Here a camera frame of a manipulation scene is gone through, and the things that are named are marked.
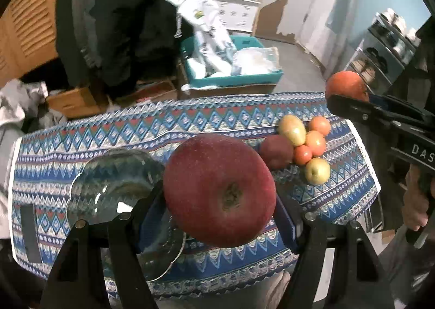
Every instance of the person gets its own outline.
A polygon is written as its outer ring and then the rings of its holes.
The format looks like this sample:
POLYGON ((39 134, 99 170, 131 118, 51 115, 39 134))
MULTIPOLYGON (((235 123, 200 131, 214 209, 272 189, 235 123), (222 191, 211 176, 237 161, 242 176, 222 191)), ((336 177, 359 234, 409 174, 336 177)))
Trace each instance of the person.
MULTIPOLYGON (((429 200, 418 187, 420 175, 420 169, 411 165, 405 178, 407 191, 403 196, 402 207, 404 224, 379 255, 390 282, 396 309, 405 308, 415 298, 435 265, 435 229, 421 249, 408 244, 405 236, 408 229, 417 231, 428 222, 429 200)), ((431 195, 435 197, 435 178, 431 182, 431 195)))

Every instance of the tablecloth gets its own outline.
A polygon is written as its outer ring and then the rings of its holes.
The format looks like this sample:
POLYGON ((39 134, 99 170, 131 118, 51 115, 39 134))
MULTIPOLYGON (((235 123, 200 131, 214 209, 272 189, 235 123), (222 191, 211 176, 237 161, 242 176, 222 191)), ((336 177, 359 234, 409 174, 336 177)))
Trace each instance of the tablecloth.
MULTIPOLYGON (((225 134, 257 148, 276 133, 280 118, 294 114, 304 122, 327 117, 332 125, 323 158, 331 178, 320 186, 303 183, 291 165, 273 172, 287 182, 288 197, 304 211, 328 222, 345 224, 358 217, 380 191, 376 175, 356 129, 331 115, 320 92, 233 95, 137 105, 45 129, 18 140, 9 188, 10 232, 14 258, 24 268, 47 278, 71 224, 66 217, 70 187, 90 159, 117 148, 139 148, 166 163, 184 140, 197 134, 225 134), (20 207, 34 204, 42 263, 27 259, 20 207)), ((282 243, 273 219, 254 241, 237 248, 213 248, 189 237, 179 259, 161 279, 149 282, 156 298, 223 293, 254 284, 297 260, 282 243)), ((116 284, 106 278, 116 295, 116 284)))

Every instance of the white plastic bag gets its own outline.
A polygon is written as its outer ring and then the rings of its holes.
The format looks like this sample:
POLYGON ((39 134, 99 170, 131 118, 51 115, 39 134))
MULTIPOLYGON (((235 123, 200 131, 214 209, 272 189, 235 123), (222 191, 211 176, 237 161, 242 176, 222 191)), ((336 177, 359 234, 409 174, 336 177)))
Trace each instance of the white plastic bag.
POLYGON ((280 69, 276 47, 247 47, 234 55, 231 75, 274 73, 280 69))
POLYGON ((166 1, 173 4, 177 8, 177 14, 193 26, 195 41, 193 57, 205 64, 206 72, 230 74, 233 56, 237 49, 219 18, 217 0, 166 1))

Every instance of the clear glass bowl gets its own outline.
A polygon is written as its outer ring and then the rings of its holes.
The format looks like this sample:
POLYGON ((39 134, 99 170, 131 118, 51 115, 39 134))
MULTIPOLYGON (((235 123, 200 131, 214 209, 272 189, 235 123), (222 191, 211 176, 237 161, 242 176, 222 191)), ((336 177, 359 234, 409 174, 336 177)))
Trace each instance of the clear glass bowl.
MULTIPOLYGON (((130 212, 162 179, 164 165, 142 150, 114 149, 90 160, 71 185, 67 219, 74 226, 79 219, 89 224, 113 220, 130 212)), ((181 254, 186 235, 178 229, 169 211, 155 202, 141 227, 136 247, 147 281, 162 277, 181 254)), ((109 249, 102 249, 104 275, 113 278, 109 249)))

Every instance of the concrete floor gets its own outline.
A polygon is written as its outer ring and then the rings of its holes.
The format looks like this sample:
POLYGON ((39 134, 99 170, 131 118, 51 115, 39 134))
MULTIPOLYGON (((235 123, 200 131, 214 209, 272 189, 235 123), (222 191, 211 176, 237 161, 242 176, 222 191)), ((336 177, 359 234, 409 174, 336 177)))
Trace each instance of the concrete floor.
POLYGON ((277 47, 284 75, 274 92, 324 92, 325 80, 310 54, 298 45, 272 40, 260 40, 265 47, 277 47))

